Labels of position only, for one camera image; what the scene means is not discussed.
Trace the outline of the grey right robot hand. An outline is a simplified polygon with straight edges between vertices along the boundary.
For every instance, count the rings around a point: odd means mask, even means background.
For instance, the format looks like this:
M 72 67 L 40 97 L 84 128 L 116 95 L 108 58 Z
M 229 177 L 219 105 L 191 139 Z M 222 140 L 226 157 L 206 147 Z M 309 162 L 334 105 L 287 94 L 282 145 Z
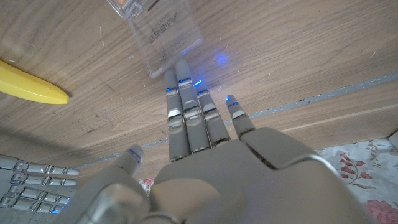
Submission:
M 70 197 L 41 190 L 39 186 L 70 187 L 78 169 L 39 164 L 1 155 L 1 208 L 58 214 Z

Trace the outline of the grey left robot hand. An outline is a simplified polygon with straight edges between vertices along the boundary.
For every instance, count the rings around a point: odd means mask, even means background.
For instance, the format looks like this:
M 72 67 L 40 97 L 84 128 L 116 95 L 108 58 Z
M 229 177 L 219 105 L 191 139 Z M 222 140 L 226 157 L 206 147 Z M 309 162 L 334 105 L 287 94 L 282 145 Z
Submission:
M 257 128 L 226 97 L 232 139 L 188 64 L 165 73 L 170 163 L 145 192 L 134 173 L 144 152 L 126 150 L 86 183 L 55 223 L 373 223 L 336 169 L 296 139 Z

